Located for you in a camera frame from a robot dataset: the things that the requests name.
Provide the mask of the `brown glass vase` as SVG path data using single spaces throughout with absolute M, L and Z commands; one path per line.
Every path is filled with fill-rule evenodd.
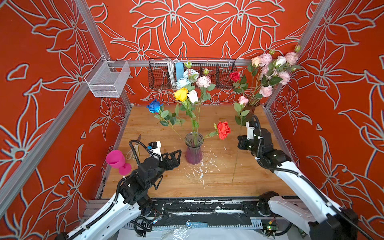
M 250 98 L 249 102 L 246 104 L 244 110 L 249 110 L 248 114 L 244 117 L 243 124 L 252 120 L 256 107 L 260 105 L 260 99 Z

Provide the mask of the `pale blue flower stem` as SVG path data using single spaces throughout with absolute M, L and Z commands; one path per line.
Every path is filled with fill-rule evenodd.
M 184 62 L 184 78 L 176 81 L 177 90 L 180 90 L 181 88 L 196 82 L 199 78 L 200 74 L 194 70 L 192 66 L 192 62 Z

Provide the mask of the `large red rose stem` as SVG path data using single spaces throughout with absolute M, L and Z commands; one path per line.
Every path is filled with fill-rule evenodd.
M 214 129 L 215 130 L 207 134 L 203 140 L 213 137 L 219 137 L 220 140 L 224 140 L 232 132 L 228 122 L 218 122 L 217 124 L 214 123 Z

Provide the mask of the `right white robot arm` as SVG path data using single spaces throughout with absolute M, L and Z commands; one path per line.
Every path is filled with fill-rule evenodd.
M 271 133 L 261 127 L 257 116 L 246 123 L 247 134 L 238 136 L 238 147 L 248 150 L 258 164 L 283 180 L 306 206 L 306 210 L 287 202 L 273 191 L 260 196 L 261 215 L 277 214 L 295 225 L 312 240 L 356 240 L 358 233 L 372 237 L 358 225 L 352 209 L 344 209 L 320 191 L 282 150 L 274 148 Z

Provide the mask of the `small pink rose stem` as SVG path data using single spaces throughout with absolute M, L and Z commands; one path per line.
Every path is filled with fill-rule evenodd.
M 234 103 L 234 109 L 236 112 L 235 122 L 239 125 L 238 135 L 242 134 L 243 122 L 246 120 L 246 115 L 249 113 L 249 112 L 247 112 L 247 113 L 243 114 L 248 102 L 249 102 L 249 99 L 242 95 L 239 97 L 238 101 L 236 103 Z M 236 151 L 235 166 L 234 166 L 234 171 L 233 171 L 231 183 L 234 182 L 235 173 L 236 173 L 237 165 L 238 165 L 238 158 L 239 158 L 239 149 L 237 149 L 237 151 Z

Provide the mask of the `purple glass vase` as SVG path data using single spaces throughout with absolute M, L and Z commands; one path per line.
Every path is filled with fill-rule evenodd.
M 204 137 L 197 132 L 186 135 L 185 144 L 187 145 L 186 160 L 191 165 L 197 165 L 203 160 L 202 145 Z

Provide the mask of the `orange yellow rose stem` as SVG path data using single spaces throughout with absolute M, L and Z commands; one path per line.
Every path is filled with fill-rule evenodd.
M 186 121 L 185 119 L 180 117 L 180 112 L 185 113 L 185 115 L 190 118 L 189 109 L 188 109 L 189 104 L 190 104 L 189 100 L 188 100 L 188 93 L 189 92 L 190 91 L 188 90 L 188 88 L 183 87 L 174 93 L 174 98 L 178 102 L 177 106 L 175 107 L 175 113 L 176 113 L 176 116 L 178 118 L 180 118 L 182 121 L 182 124 L 180 126 L 182 126 L 184 124 L 184 122 Z M 195 114 L 196 114 L 196 121 L 198 123 L 196 103 L 195 103 Z

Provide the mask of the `pale pink flower stem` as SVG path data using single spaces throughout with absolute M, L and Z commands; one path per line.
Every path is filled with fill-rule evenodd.
M 260 55 L 260 64 L 259 67 L 261 68 L 261 72 L 263 75 L 266 75 L 269 71 L 269 65 L 272 63 L 273 57 L 269 53 L 261 54 Z

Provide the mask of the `peach rose stem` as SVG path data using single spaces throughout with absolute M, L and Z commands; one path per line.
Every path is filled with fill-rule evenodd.
M 257 94 L 257 91 L 261 87 L 261 57 L 254 57 L 251 60 L 251 75 L 252 75 L 252 87 L 254 87 L 254 90 L 252 92 L 252 95 L 255 96 Z

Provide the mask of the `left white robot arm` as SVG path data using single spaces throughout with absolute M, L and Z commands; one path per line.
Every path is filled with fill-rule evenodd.
M 146 146 L 131 140 L 129 146 L 137 169 L 119 180 L 115 194 L 93 216 L 71 232 L 58 234 L 57 240 L 107 240 L 125 224 L 144 219 L 151 212 L 149 189 L 157 190 L 164 173 L 179 167 L 182 151 L 163 154 L 159 141 Z

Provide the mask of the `pink peony stem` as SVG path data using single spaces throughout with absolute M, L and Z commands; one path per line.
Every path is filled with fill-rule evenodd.
M 271 85 L 268 85 L 267 87 L 261 86 L 257 88 L 254 91 L 253 97 L 252 97 L 252 104 L 256 104 L 263 98 L 268 98 L 273 93 L 273 87 Z

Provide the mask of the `pink mottled flower stem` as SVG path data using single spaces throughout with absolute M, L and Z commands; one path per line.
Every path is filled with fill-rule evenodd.
M 207 68 L 205 68 L 203 70 L 203 75 L 200 76 L 196 82 L 196 85 L 201 89 L 201 97 L 200 97 L 201 104 L 211 99 L 211 95 L 209 91 L 212 91 L 216 87 L 216 84 L 213 84 L 212 80 L 209 78 L 208 76 L 209 73 L 210 71 Z

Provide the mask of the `pink carnation stem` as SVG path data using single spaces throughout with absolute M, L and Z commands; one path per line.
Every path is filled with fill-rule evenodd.
M 280 81 L 282 85 L 286 85 L 291 80 L 291 76 L 287 71 L 279 72 L 278 77 L 282 79 Z

